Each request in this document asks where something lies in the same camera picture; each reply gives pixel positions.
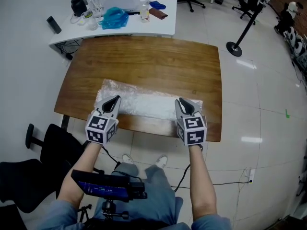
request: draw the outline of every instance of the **forearm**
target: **forearm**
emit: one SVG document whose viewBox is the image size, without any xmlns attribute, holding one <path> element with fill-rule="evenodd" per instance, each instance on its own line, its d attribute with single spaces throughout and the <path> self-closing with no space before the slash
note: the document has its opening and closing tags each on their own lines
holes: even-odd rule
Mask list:
<svg viewBox="0 0 307 230">
<path fill-rule="evenodd" d="M 79 208 L 84 192 L 72 179 L 71 172 L 72 170 L 92 172 L 100 149 L 101 145 L 96 143 L 90 143 L 86 147 L 82 156 L 65 176 L 58 200 L 68 201 L 72 203 L 75 208 Z"/>
<path fill-rule="evenodd" d="M 216 194 L 199 146 L 190 146 L 190 197 L 193 219 L 216 214 Z"/>
</svg>

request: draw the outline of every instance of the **brown wallet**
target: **brown wallet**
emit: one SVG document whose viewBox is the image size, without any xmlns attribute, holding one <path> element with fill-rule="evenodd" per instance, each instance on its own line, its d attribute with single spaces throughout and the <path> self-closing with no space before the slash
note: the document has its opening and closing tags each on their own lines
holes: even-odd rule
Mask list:
<svg viewBox="0 0 307 230">
<path fill-rule="evenodd" d="M 166 13 L 163 13 L 162 11 L 155 9 L 155 8 L 149 9 L 149 13 L 159 18 L 160 20 L 163 20 L 165 17 L 168 16 Z"/>
</svg>

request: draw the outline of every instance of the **white sneaker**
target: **white sneaker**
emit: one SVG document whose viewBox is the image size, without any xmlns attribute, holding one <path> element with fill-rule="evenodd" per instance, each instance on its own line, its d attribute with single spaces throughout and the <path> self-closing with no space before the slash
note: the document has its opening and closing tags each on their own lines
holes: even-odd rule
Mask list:
<svg viewBox="0 0 307 230">
<path fill-rule="evenodd" d="M 163 169 L 167 164 L 167 156 L 162 155 L 160 158 L 158 158 L 157 162 L 155 163 L 156 166 Z"/>
<path fill-rule="evenodd" d="M 134 164 L 132 157 L 130 157 L 128 154 L 123 155 L 123 163 Z"/>
</svg>

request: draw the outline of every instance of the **black pole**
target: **black pole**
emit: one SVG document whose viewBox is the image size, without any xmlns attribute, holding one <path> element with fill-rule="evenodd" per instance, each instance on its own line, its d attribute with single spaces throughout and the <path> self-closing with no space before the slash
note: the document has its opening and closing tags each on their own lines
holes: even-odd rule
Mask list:
<svg viewBox="0 0 307 230">
<path fill-rule="evenodd" d="M 243 38 L 245 37 L 246 33 L 248 33 L 248 30 L 250 29 L 251 25 L 254 23 L 256 17 L 258 16 L 258 14 L 261 12 L 261 10 L 263 9 L 265 0 L 261 0 L 261 2 L 259 2 L 259 4 L 257 5 L 257 8 L 253 14 L 253 16 L 251 17 L 251 19 L 248 22 L 248 25 L 246 26 L 246 28 L 244 29 L 243 33 L 241 34 L 241 36 L 239 37 L 238 41 L 236 43 L 234 42 L 228 42 L 226 44 L 226 48 L 229 51 L 230 54 L 240 57 L 242 55 L 242 50 L 239 47 L 239 44 L 242 42 Z"/>
</svg>

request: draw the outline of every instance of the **blue screen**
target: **blue screen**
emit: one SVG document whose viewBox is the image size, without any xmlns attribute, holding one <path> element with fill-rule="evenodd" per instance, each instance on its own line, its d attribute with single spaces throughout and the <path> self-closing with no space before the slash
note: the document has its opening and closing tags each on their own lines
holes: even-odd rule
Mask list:
<svg viewBox="0 0 307 230">
<path fill-rule="evenodd" d="M 79 182 L 79 186 L 86 194 L 105 197 L 117 196 L 121 198 L 128 198 L 127 190 L 124 187 L 113 187 L 106 185 L 96 185 L 91 183 Z"/>
</svg>

